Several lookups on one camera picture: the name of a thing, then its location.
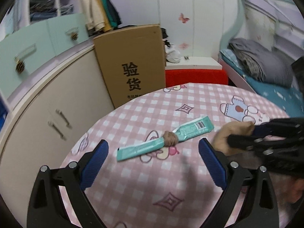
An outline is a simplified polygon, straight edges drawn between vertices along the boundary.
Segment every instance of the brown cardboard box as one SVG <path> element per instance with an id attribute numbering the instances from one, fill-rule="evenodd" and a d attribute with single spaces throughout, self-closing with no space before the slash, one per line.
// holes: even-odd
<path id="1" fill-rule="evenodd" d="M 165 88 L 165 56 L 159 25 L 130 27 L 93 39 L 115 108 Z"/>

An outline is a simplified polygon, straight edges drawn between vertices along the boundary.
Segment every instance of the beige hair tie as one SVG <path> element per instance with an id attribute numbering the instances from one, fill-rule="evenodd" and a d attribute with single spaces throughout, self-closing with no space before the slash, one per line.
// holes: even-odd
<path id="1" fill-rule="evenodd" d="M 175 146 L 178 143 L 178 137 L 173 132 L 165 131 L 163 138 L 165 146 Z"/>

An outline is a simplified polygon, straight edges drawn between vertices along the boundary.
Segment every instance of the metal bolt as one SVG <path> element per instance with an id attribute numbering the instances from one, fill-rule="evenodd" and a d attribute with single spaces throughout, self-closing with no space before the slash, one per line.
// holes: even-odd
<path id="1" fill-rule="evenodd" d="M 230 166 L 231 166 L 232 168 L 238 168 L 238 167 L 239 167 L 239 164 L 238 164 L 237 162 L 235 162 L 235 161 L 232 161 L 232 162 L 230 163 Z"/>
<path id="2" fill-rule="evenodd" d="M 255 139 L 255 140 L 254 140 L 254 142 L 256 142 L 256 143 L 261 142 L 261 141 L 263 141 L 262 138 L 259 138 L 259 139 Z"/>
<path id="3" fill-rule="evenodd" d="M 264 165 L 262 165 L 262 166 L 260 166 L 260 171 L 261 172 L 266 172 L 267 168 Z"/>
<path id="4" fill-rule="evenodd" d="M 47 171 L 47 169 L 48 169 L 48 167 L 47 167 L 46 165 L 41 166 L 41 168 L 40 168 L 40 170 L 41 170 L 42 172 Z"/>
<path id="5" fill-rule="evenodd" d="M 71 169 L 74 169 L 76 166 L 77 166 L 77 162 L 75 162 L 75 161 L 69 163 L 69 167 Z"/>
<path id="6" fill-rule="evenodd" d="M 266 151 L 263 152 L 264 155 L 270 155 L 273 153 L 273 150 L 272 149 L 268 149 Z"/>

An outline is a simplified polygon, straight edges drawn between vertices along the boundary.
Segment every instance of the gray bedding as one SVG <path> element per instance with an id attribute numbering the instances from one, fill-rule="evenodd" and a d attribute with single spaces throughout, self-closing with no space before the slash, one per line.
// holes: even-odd
<path id="1" fill-rule="evenodd" d="M 229 46 L 244 70 L 257 81 L 290 88 L 294 73 L 277 54 L 251 39 L 233 39 Z"/>

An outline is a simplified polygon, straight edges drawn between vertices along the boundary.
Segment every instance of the pink checkered tablecloth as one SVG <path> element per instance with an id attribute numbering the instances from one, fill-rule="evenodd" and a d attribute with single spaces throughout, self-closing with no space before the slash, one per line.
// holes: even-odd
<path id="1" fill-rule="evenodd" d="M 213 122 L 214 131 L 175 148 L 116 161 L 119 147 L 160 137 L 165 130 L 172 131 L 204 115 Z M 222 193 L 198 153 L 199 140 L 206 137 L 211 142 L 222 125 L 234 120 L 259 124 L 285 117 L 265 98 L 236 87 L 188 83 L 165 88 L 133 99 L 98 120 L 76 143 L 62 167 L 79 161 L 105 139 L 109 155 L 85 193 L 108 228 L 198 228 Z M 81 226 L 63 188 L 61 192 L 71 222 Z M 241 194 L 227 224 L 235 221 L 243 198 Z M 287 218 L 284 212 L 280 215 L 282 227 Z"/>

